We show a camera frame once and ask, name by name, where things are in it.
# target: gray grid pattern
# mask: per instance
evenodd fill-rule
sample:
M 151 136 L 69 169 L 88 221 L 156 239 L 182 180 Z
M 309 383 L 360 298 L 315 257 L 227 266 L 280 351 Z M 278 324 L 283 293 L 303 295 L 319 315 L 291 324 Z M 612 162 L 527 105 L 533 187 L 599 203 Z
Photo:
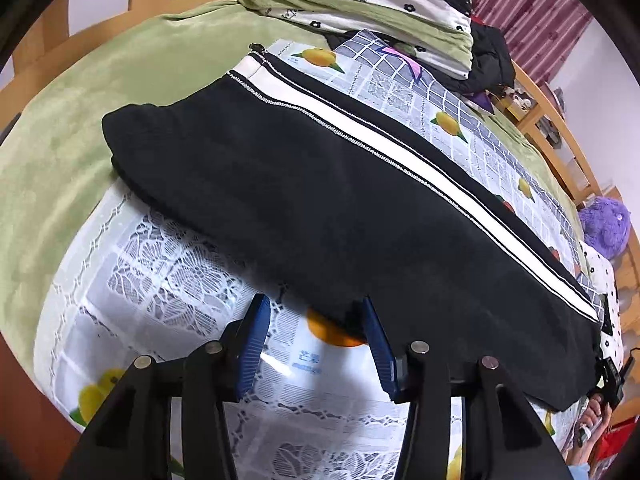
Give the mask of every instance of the gray grid pattern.
M 485 145 L 490 146 L 492 150 L 517 171 L 535 190 L 536 194 L 545 202 L 554 217 L 558 220 L 562 234 L 569 241 L 572 257 L 575 264 L 580 263 L 578 256 L 578 242 L 575 238 L 574 229 L 571 226 L 562 206 L 553 196 L 546 192 L 538 182 L 525 170 L 523 165 L 507 150 L 500 140 L 491 132 L 484 124 L 473 117 L 452 92 L 447 91 L 433 76 L 426 70 L 422 70 L 422 75 L 415 80 L 411 68 L 408 63 L 396 56 L 377 52 L 376 49 L 386 46 L 382 40 L 377 38 L 368 30 L 361 30 L 356 36 L 347 40 L 345 43 L 335 49 L 335 52 L 342 56 L 357 60 L 366 66 L 382 72 L 393 81 L 405 86 L 409 90 L 415 92 L 421 97 L 427 99 L 434 106 L 446 111 L 453 118 L 457 119 L 459 124 L 468 128 L 480 139 L 484 140 Z M 600 304 L 600 298 L 591 284 L 591 280 L 584 273 L 580 273 L 577 278 L 578 283 L 587 292 L 591 303 L 598 314 L 600 323 L 604 320 L 604 310 Z

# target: metal screw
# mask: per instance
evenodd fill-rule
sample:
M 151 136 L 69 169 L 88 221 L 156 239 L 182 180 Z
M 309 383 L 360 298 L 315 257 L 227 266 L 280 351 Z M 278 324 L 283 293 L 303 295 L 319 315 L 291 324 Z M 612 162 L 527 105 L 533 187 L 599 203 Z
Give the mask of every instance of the metal screw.
M 222 351 L 222 344 L 220 341 L 209 341 L 206 345 L 204 345 L 204 351 L 207 354 L 217 354 Z
M 411 350 L 417 354 L 426 354 L 429 351 L 429 345 L 424 341 L 414 341 L 411 343 Z
M 489 370 L 495 370 L 498 367 L 498 359 L 490 355 L 485 355 L 480 362 L 482 366 L 489 368 Z
M 135 361 L 133 361 L 133 365 L 139 370 L 142 370 L 148 367 L 150 364 L 151 364 L 151 357 L 149 357 L 148 355 L 141 355 Z

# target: pink star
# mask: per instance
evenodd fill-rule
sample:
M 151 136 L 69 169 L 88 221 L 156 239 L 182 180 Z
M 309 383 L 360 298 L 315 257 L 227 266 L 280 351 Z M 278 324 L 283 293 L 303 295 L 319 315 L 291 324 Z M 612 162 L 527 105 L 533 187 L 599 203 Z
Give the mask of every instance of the pink star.
M 422 67 L 406 54 L 399 52 L 398 50 L 394 49 L 391 46 L 381 46 L 376 49 L 376 52 L 382 52 L 383 54 L 391 54 L 392 56 L 396 56 L 396 57 L 399 57 L 400 59 L 404 59 L 407 65 L 409 65 L 409 68 L 411 69 L 411 72 L 414 76 L 414 80 L 416 82 L 420 81 L 420 76 L 422 75 Z

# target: black clamp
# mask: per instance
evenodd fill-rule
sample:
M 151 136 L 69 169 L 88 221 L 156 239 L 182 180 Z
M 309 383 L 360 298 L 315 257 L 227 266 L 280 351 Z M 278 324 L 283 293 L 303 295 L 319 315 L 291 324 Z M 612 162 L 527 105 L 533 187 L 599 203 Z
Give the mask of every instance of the black clamp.
M 138 357 L 84 430 L 60 480 L 169 479 L 170 403 L 180 396 L 186 479 L 236 480 L 223 402 L 238 402 L 251 388 L 269 323 L 270 302 L 257 294 L 219 341 L 164 363 Z M 394 402 L 410 402 L 396 480 L 447 477 L 452 396 L 464 399 L 464 480 L 571 480 L 495 358 L 453 369 L 422 341 L 396 358 L 368 298 L 362 325 L 383 389 Z

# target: black and white fabric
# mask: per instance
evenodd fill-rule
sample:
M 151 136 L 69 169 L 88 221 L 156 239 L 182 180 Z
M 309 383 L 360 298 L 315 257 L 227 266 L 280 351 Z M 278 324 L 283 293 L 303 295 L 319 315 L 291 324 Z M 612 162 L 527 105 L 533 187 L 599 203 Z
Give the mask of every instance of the black and white fabric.
M 102 126 L 141 198 L 352 332 L 369 296 L 396 355 L 494 355 L 558 410 L 594 386 L 597 315 L 539 238 L 407 127 L 275 56 Z
M 623 365 L 625 351 L 622 346 L 620 310 L 613 266 L 596 249 L 584 242 L 580 242 L 580 246 L 584 251 L 584 257 L 587 259 L 591 283 L 600 295 L 600 300 L 605 310 L 604 323 L 600 334 L 602 355 L 605 358 L 611 357 L 618 370 L 620 370 Z

